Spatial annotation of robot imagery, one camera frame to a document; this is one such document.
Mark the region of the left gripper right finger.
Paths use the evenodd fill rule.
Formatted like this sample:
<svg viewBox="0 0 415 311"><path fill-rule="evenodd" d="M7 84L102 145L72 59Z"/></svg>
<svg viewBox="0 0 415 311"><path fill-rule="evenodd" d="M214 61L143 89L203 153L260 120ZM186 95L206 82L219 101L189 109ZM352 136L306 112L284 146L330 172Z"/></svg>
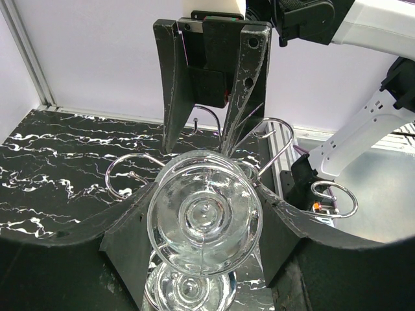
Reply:
<svg viewBox="0 0 415 311"><path fill-rule="evenodd" d="M259 241L276 310L413 310L414 239L383 244L323 224L264 185Z"/></svg>

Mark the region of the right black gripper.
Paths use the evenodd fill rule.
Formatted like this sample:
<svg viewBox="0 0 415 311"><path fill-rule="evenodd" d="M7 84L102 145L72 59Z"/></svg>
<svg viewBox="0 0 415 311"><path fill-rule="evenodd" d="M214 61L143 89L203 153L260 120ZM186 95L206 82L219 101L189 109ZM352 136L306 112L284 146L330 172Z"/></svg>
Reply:
<svg viewBox="0 0 415 311"><path fill-rule="evenodd" d="M262 122L272 26L245 25L239 40L236 31L243 20L241 13L192 11L178 23L158 19L153 24L163 88L164 152L174 149L195 102L224 108L230 91L220 153L232 155Z"/></svg>

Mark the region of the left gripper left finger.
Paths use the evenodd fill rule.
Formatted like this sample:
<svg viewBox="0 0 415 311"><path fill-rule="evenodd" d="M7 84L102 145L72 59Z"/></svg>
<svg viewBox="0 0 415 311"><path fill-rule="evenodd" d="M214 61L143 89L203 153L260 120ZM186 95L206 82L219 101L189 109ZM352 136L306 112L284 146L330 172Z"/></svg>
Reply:
<svg viewBox="0 0 415 311"><path fill-rule="evenodd" d="M42 240L1 239L2 310L139 310L157 183Z"/></svg>

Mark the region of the ribbed goblet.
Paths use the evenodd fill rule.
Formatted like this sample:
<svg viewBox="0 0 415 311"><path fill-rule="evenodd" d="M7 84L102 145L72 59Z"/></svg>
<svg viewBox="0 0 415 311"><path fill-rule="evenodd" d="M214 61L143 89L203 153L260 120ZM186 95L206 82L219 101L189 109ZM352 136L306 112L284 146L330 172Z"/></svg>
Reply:
<svg viewBox="0 0 415 311"><path fill-rule="evenodd" d="M235 270L254 252L263 210L235 161L193 150L169 161L156 183L147 233L163 263L184 274L214 277Z"/></svg>
<svg viewBox="0 0 415 311"><path fill-rule="evenodd" d="M145 299L153 310L228 310L236 296L237 275L186 275L165 263L152 267Z"/></svg>

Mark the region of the chrome wine glass rack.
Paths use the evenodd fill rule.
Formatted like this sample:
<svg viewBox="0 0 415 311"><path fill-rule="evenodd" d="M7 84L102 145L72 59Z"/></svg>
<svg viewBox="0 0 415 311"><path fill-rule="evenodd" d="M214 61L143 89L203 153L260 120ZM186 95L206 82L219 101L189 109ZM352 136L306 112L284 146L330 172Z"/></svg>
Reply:
<svg viewBox="0 0 415 311"><path fill-rule="evenodd" d="M160 165L147 211L150 310L228 310L236 270L257 256L263 169L211 150Z"/></svg>

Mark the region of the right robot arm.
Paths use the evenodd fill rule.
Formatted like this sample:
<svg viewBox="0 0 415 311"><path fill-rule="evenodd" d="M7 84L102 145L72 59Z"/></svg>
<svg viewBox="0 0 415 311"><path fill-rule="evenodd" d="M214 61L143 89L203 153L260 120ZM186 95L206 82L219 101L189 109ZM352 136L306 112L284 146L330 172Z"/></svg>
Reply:
<svg viewBox="0 0 415 311"><path fill-rule="evenodd" d="M394 55L379 84L322 60L282 100L294 121L334 135L281 173L283 197L308 210L321 188L384 136L414 122L414 3L410 1L184 1L153 25L163 87L163 149L172 151L198 104L227 108L220 151L231 154L265 121L272 33L296 48L350 45Z"/></svg>

